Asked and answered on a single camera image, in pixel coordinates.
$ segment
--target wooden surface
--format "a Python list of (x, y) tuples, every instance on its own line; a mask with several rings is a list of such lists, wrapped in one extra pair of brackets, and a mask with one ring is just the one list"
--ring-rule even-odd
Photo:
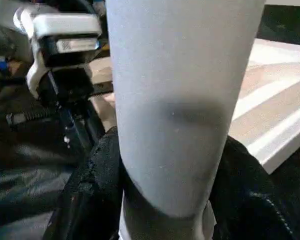
[[(93, 82), (112, 80), (110, 58), (91, 63)], [(107, 126), (116, 124), (114, 95), (94, 98)], [(256, 39), (229, 134), (271, 173), (300, 146), (300, 46)]]

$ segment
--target pvc pipe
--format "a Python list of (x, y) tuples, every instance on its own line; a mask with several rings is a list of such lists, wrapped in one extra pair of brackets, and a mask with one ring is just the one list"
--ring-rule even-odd
[(204, 239), (202, 216), (264, 0), (107, 0), (122, 237)]

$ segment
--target black mount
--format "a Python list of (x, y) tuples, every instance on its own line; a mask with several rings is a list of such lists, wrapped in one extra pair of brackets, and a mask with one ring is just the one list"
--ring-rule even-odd
[(31, 112), (11, 113), (7, 122), (12, 130), (30, 121), (57, 119), (64, 130), (68, 148), (89, 154), (105, 134), (105, 129), (89, 98), (113, 92), (111, 82), (92, 84), (82, 67), (50, 70), (37, 89), (43, 106)]

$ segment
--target sticker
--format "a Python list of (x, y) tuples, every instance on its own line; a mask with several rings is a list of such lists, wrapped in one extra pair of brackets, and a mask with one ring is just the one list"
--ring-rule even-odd
[(56, 42), (60, 54), (93, 51), (99, 47), (96, 38), (61, 39)]

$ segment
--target black fabric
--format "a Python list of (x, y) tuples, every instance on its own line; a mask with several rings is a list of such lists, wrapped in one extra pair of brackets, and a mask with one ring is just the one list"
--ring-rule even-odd
[(109, 240), (118, 233), (123, 188), (118, 131), (110, 129), (66, 184), (45, 240)]
[(271, 174), (300, 226), (300, 148)]
[(228, 137), (210, 195), (214, 240), (300, 240), (296, 216), (270, 176), (238, 141)]

